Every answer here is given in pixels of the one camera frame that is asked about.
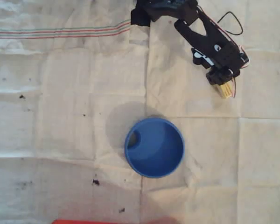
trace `dirt speck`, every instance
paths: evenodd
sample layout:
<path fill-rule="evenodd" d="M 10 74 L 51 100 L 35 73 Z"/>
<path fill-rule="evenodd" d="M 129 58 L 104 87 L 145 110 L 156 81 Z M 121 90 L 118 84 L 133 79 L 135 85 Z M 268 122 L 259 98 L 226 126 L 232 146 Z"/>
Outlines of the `dirt speck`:
<path fill-rule="evenodd" d="M 27 187 L 29 187 L 29 186 L 31 186 L 33 184 L 33 182 L 32 181 L 29 181 L 29 182 L 27 182 L 27 181 L 23 181 L 23 182 L 18 182 L 18 183 L 16 183 L 16 186 L 17 186 L 17 190 L 25 190 Z"/>
<path fill-rule="evenodd" d="M 97 186 L 99 186 L 99 181 L 93 179 L 93 180 L 92 180 L 92 185 L 94 185 L 94 184 L 97 185 Z"/>

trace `blue plastic bowl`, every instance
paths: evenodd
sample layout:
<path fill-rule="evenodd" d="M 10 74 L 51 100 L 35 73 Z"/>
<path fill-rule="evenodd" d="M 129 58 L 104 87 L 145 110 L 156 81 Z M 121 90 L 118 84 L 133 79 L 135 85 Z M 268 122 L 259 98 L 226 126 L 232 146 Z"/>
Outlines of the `blue plastic bowl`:
<path fill-rule="evenodd" d="M 125 155 L 130 166 L 142 176 L 160 178 L 169 175 L 184 155 L 182 134 L 167 120 L 144 119 L 127 134 Z"/>

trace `black bracket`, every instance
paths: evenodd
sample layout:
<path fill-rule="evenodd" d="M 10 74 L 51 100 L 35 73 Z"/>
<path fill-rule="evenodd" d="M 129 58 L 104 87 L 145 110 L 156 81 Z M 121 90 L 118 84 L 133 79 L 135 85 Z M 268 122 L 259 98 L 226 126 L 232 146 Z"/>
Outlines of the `black bracket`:
<path fill-rule="evenodd" d="M 248 56 L 238 45 L 228 40 L 218 26 L 198 7 L 197 0 L 138 0 L 131 12 L 132 24 L 157 21 L 168 15 L 178 20 L 176 30 L 192 45 L 193 63 L 211 68 L 206 74 L 210 84 L 222 85 L 239 76 L 240 69 L 248 63 Z M 197 19 L 203 22 L 206 35 L 190 28 Z"/>

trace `white cloth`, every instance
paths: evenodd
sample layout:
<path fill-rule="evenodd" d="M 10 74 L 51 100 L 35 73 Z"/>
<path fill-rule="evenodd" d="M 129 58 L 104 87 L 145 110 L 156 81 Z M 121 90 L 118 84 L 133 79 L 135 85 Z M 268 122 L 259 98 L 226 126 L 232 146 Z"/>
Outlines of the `white cloth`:
<path fill-rule="evenodd" d="M 130 27 L 130 0 L 0 1 L 0 224 L 280 224 L 280 0 L 199 4 L 244 26 L 235 39 L 252 62 L 235 99 L 193 65 L 175 19 Z M 232 17 L 221 25 L 238 31 Z M 152 115 L 185 139 L 161 179 L 123 152 Z"/>

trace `dark stain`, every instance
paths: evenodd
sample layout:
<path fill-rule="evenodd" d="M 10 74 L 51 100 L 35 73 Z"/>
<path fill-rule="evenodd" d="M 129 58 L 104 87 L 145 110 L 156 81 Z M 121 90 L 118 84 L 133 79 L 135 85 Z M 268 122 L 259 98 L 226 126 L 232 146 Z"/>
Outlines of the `dark stain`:
<path fill-rule="evenodd" d="M 123 213 L 123 212 L 125 212 L 125 211 L 126 211 L 126 209 L 125 209 L 125 208 L 122 208 L 122 209 L 119 210 L 119 213 Z"/>
<path fill-rule="evenodd" d="M 92 180 L 92 185 L 93 185 L 93 184 L 99 186 L 99 181 L 98 181 L 98 180 Z"/>
<path fill-rule="evenodd" d="M 28 186 L 31 186 L 31 185 L 33 185 L 33 182 L 32 181 L 29 181 L 29 182 L 26 182 L 26 181 L 24 181 L 24 182 L 18 182 L 18 183 L 16 183 L 16 186 L 17 186 L 17 190 L 25 190 Z"/>

